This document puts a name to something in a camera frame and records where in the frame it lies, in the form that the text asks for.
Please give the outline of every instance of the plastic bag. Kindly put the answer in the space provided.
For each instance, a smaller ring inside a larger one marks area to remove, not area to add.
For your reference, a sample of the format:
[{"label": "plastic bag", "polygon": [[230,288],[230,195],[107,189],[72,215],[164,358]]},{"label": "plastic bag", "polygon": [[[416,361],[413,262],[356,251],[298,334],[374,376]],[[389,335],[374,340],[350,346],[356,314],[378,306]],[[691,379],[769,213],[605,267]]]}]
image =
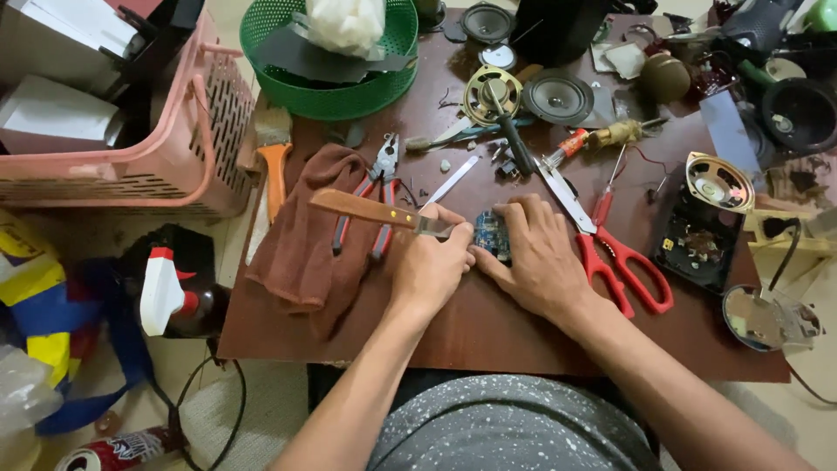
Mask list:
[{"label": "plastic bag", "polygon": [[386,0],[306,0],[305,15],[294,20],[307,27],[307,37],[323,49],[365,60],[382,60]]},{"label": "plastic bag", "polygon": [[0,345],[0,437],[34,426],[64,398],[47,383],[52,368],[11,345]]}]

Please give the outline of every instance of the circuit board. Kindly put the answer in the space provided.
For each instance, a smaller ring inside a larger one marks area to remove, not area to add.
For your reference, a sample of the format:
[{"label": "circuit board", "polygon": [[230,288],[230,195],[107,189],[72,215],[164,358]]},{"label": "circuit board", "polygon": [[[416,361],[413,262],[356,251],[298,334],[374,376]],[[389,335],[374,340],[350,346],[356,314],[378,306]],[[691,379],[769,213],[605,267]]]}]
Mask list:
[{"label": "circuit board", "polygon": [[482,247],[497,257],[497,260],[511,266],[509,230],[502,216],[493,211],[483,211],[474,224],[474,245]]}]

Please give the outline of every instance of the gray shirt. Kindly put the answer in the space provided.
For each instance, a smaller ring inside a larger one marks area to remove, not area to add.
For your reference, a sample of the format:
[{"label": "gray shirt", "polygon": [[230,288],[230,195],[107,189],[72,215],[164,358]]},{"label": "gray shirt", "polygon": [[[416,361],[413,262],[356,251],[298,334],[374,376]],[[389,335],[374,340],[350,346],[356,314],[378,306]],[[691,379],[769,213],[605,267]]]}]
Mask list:
[{"label": "gray shirt", "polygon": [[659,470],[641,429],[605,400],[534,376],[452,380],[383,423],[367,469]]}]

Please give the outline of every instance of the red screwdriver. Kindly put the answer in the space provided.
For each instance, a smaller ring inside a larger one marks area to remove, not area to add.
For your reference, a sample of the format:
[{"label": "red screwdriver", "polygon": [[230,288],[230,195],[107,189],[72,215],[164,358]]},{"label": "red screwdriver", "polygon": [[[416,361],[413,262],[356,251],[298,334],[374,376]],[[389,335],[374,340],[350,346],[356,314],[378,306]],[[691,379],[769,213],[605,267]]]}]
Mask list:
[{"label": "red screwdriver", "polygon": [[593,210],[593,224],[596,225],[596,227],[603,226],[604,221],[608,218],[610,204],[614,201],[614,180],[616,179],[616,173],[619,171],[619,163],[622,162],[622,156],[625,155],[626,148],[628,148],[628,144],[622,146],[622,152],[619,153],[619,158],[616,160],[614,174],[610,175],[608,186],[604,187],[604,193],[602,193],[602,196],[598,199],[598,201],[596,201],[596,208]]}]

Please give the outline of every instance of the brown table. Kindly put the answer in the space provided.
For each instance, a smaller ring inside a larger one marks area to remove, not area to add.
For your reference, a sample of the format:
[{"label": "brown table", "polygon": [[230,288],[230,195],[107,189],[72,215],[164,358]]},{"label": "brown table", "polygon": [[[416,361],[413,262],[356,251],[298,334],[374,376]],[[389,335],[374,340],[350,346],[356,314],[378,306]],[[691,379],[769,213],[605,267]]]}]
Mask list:
[{"label": "brown table", "polygon": [[[449,8],[449,13],[457,14]],[[619,35],[635,18],[618,18],[612,35]],[[452,44],[442,34],[420,39],[418,76],[409,92],[396,103],[365,120],[367,139],[360,153],[370,161],[383,142],[386,132],[404,137],[438,136],[457,121],[454,107],[438,109],[446,90],[448,98],[461,96],[469,76],[469,67],[455,60],[461,44]],[[588,55],[570,66],[587,81],[602,86],[624,86],[610,75],[596,75]],[[549,154],[567,135],[561,127],[545,122],[521,133],[535,155]],[[295,118],[295,149],[287,164],[285,182],[293,188],[306,157],[323,144],[323,126],[319,122]],[[682,162],[688,152],[713,154],[709,132],[700,114],[680,117],[665,125],[663,134],[646,139],[640,147],[652,159]],[[538,193],[554,198],[537,176],[514,184],[499,181],[490,163],[493,145],[484,142],[475,151],[458,148],[424,156],[402,156],[398,176],[413,188],[433,193],[446,179],[439,163],[448,159],[453,169],[470,155],[484,156],[468,174],[441,200],[447,208],[469,220],[494,203],[505,202],[512,195]],[[602,151],[595,159],[577,158],[562,169],[573,181],[588,212],[605,185],[615,160],[613,150]],[[659,165],[646,163],[631,155],[629,166],[617,180],[614,206],[608,230],[623,243],[643,253],[650,251],[651,221],[656,206],[645,202],[644,194],[656,188],[664,172]],[[375,329],[389,298],[390,284],[381,267],[373,267],[363,282],[354,306],[346,313],[334,338],[326,343],[312,338],[305,316],[275,313],[275,298],[256,282],[244,278],[244,262],[239,267],[227,322],[221,336],[219,353],[225,358],[272,359],[300,362],[352,360]],[[743,238],[739,241],[730,284],[758,283],[755,264]],[[630,290],[629,299],[636,310],[635,324],[681,363],[706,380],[741,380],[788,382],[788,365],[781,352],[762,354],[739,344],[729,333],[718,312],[718,299],[701,292],[680,279],[670,277],[675,306],[659,316],[645,312]],[[603,285],[597,291],[606,294]],[[456,294],[430,324],[415,351],[411,366],[462,370],[501,371],[543,375],[598,375],[600,370],[580,347],[546,320],[521,308],[478,272],[465,276]]]}]

